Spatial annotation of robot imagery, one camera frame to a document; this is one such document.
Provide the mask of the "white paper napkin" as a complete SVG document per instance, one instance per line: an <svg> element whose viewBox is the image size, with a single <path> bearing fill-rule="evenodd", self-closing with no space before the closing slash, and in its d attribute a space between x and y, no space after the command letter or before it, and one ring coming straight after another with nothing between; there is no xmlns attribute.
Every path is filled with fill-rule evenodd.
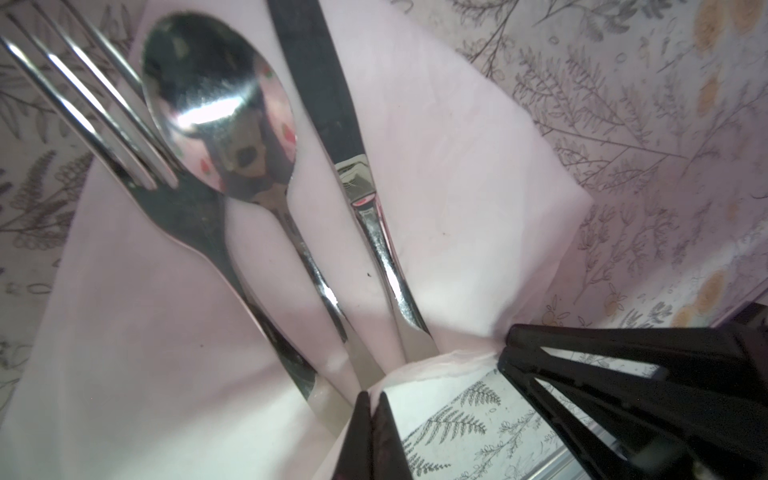
<svg viewBox="0 0 768 480"><path fill-rule="evenodd" d="M293 106L289 199L401 430L541 301L591 197L528 113L386 1L326 1L394 247L442 357L406 368L376 269L262 1L192 1L262 52ZM217 271L94 162L1 427L5 479L327 479L340 443Z"/></svg>

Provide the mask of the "silver metal fork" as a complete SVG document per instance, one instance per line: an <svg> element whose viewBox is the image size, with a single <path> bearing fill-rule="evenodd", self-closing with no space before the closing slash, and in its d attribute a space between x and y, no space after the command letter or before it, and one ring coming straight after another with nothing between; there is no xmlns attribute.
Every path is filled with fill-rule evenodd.
<svg viewBox="0 0 768 480"><path fill-rule="evenodd" d="M231 259L226 240L225 200L221 193L193 176L172 153L159 135L149 127L113 82L91 57L56 22L50 28L74 53L83 66L108 92L115 106L125 116L119 122L94 91L53 53L37 36L27 30L14 15L9 20L26 39L65 78L68 85L89 104L104 126L125 149L119 157L109 147L93 124L42 73L29 56L7 37L2 48L16 67L88 146L96 158L121 182L144 214L167 236L206 258L239 297L251 319L271 344L283 368L294 382L310 409L333 434L339 435L352 414L350 402L309 363L262 309L256 296L241 281Z"/></svg>

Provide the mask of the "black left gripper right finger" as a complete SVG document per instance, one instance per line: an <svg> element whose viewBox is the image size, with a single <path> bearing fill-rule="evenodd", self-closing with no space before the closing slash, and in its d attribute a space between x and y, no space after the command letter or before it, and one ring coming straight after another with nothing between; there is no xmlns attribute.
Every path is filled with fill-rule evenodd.
<svg viewBox="0 0 768 480"><path fill-rule="evenodd" d="M373 480L412 480L387 395L382 392L372 415Z"/></svg>

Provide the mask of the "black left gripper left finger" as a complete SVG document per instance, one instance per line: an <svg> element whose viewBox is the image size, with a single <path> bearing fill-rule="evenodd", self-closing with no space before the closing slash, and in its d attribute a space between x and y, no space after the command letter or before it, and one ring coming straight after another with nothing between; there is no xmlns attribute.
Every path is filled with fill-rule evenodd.
<svg viewBox="0 0 768 480"><path fill-rule="evenodd" d="M373 478L373 423L370 394L358 394L332 480Z"/></svg>

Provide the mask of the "silver metal table knife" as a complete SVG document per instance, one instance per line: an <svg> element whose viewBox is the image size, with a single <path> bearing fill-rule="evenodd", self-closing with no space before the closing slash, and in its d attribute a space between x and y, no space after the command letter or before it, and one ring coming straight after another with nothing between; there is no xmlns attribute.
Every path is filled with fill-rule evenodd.
<svg viewBox="0 0 768 480"><path fill-rule="evenodd" d="M304 109L367 242L405 360L439 354L399 265L349 87L318 1L270 1L270 17Z"/></svg>

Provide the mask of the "silver metal spoon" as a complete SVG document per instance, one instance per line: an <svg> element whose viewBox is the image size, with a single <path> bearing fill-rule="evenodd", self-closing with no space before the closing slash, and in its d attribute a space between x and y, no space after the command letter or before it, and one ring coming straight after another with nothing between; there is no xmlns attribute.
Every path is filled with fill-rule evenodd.
<svg viewBox="0 0 768 480"><path fill-rule="evenodd" d="M226 23L173 13L142 51L143 96L166 144L203 183L270 211L293 244L347 351L360 386L384 376L343 312L288 206L296 128L287 93L268 61Z"/></svg>

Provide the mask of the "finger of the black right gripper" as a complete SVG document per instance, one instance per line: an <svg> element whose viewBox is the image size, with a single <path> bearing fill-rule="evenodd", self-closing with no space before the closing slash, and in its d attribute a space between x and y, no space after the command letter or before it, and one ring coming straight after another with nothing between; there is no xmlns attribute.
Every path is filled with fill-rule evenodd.
<svg viewBox="0 0 768 480"><path fill-rule="evenodd" d="M767 397L729 371L646 378L517 347L499 369L593 479L767 476Z"/></svg>
<svg viewBox="0 0 768 480"><path fill-rule="evenodd" d="M738 324L717 328L585 329L516 325L507 346L554 348L692 371L697 379L767 382L767 334Z"/></svg>

